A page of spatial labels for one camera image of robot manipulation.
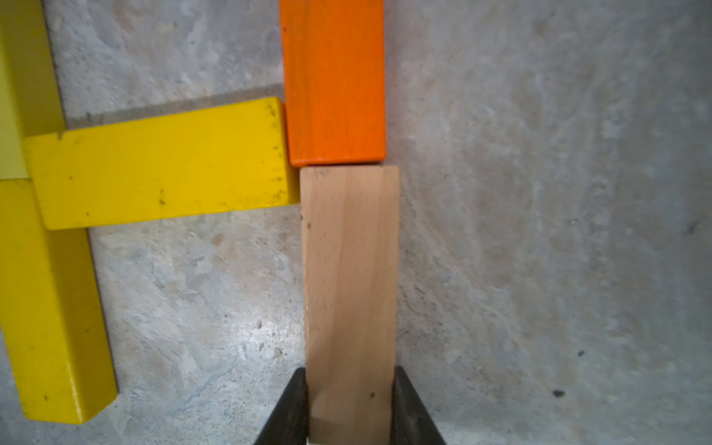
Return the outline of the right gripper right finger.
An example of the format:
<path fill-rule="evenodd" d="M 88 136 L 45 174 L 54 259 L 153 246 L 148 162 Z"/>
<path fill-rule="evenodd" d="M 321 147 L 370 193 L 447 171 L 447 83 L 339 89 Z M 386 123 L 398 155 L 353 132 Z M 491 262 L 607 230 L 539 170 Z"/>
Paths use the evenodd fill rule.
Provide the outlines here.
<path fill-rule="evenodd" d="M 390 443 L 446 444 L 402 366 L 395 367 Z"/>

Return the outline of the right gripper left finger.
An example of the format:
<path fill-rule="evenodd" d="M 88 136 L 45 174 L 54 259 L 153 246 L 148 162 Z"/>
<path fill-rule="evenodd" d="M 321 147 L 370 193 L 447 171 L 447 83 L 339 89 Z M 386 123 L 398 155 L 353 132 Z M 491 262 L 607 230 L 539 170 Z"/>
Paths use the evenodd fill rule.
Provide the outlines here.
<path fill-rule="evenodd" d="M 306 445 L 309 430 L 309 404 L 306 370 L 297 368 L 255 445 Z"/>

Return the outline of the tan block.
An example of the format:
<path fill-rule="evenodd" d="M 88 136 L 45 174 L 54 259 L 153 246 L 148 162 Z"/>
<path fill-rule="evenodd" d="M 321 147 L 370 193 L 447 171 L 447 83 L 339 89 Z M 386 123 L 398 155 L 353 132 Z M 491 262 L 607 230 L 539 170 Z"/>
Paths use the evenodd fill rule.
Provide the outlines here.
<path fill-rule="evenodd" d="M 306 380 L 313 444 L 389 443 L 401 172 L 300 172 Z"/>

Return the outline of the yellow block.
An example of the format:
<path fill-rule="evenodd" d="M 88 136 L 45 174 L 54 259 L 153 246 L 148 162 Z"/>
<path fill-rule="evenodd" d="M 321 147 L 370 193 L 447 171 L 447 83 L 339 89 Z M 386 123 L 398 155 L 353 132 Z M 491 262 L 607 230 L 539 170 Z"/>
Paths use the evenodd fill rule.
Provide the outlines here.
<path fill-rule="evenodd" d="M 25 157 L 52 230 L 300 200 L 278 98 L 33 136 Z"/>
<path fill-rule="evenodd" d="M 43 5 L 1 3 L 1 178 L 29 176 L 23 143 L 65 129 Z"/>
<path fill-rule="evenodd" d="M 87 231 L 46 229 L 33 183 L 1 183 L 1 327 L 24 415 L 79 425 L 118 394 Z"/>

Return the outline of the orange block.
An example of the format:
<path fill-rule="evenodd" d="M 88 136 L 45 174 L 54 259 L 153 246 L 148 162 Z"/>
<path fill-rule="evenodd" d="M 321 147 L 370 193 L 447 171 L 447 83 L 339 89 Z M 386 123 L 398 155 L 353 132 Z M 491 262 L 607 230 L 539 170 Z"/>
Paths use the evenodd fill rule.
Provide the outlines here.
<path fill-rule="evenodd" d="M 282 1 L 279 12 L 291 164 L 383 161 L 383 2 Z"/>

